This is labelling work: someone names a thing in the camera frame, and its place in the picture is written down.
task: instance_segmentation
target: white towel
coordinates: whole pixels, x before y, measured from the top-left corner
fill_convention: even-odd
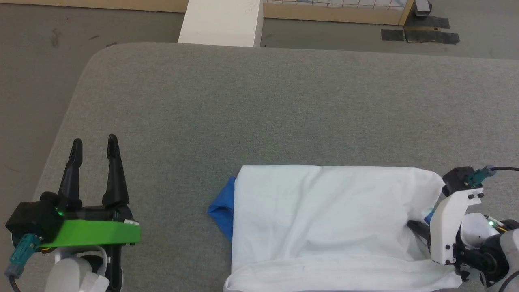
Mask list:
[[[406,226],[423,220],[442,185],[417,168],[243,166],[224,291],[458,287],[454,268],[430,260]]]

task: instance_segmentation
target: black cable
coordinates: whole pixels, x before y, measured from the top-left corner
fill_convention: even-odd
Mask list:
[[[21,292],[20,288],[18,288],[18,285],[16,285],[14,276],[9,276],[9,284],[11,284],[11,288],[14,292]]]
[[[499,166],[499,167],[492,167],[490,170],[514,170],[514,171],[519,171],[519,167]]]
[[[504,292],[504,290],[507,288],[508,284],[510,284],[510,282],[518,276],[519,276],[519,271],[516,271],[515,273],[513,273],[510,277],[508,277],[506,280],[504,280],[503,284],[501,285],[501,288],[499,288],[499,291],[497,291],[497,292]]]

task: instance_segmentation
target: fabric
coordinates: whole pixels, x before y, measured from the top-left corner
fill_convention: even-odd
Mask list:
[[[455,288],[407,227],[434,206],[436,173],[405,167],[243,166],[227,292]]]
[[[211,216],[225,237],[233,240],[233,213],[234,213],[234,182],[236,178],[231,177],[220,191],[213,203],[209,205],[207,213]]]
[[[431,219],[432,219],[432,215],[434,215],[434,209],[431,210],[431,212],[424,218],[424,221],[425,223],[427,223],[427,225],[430,225],[431,224]]]
[[[35,195],[56,191],[83,140],[80,197],[101,204],[119,139],[142,240],[122,249],[125,292],[221,291],[231,244],[207,207],[243,165],[519,165],[519,62],[375,52],[115,45],[89,61]],[[516,174],[471,208],[517,218]],[[53,255],[29,260],[42,291]],[[477,281],[466,291],[483,291]]]

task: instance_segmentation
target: wooden frame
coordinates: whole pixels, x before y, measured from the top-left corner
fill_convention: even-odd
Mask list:
[[[0,0],[0,3],[186,12],[188,0]],[[264,18],[404,25],[414,0],[407,0],[404,11],[328,8],[322,6],[264,3]]]

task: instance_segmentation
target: wire mesh panel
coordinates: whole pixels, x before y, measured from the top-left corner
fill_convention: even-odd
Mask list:
[[[403,11],[407,0],[266,0],[266,3],[325,6],[331,8],[392,9]]]

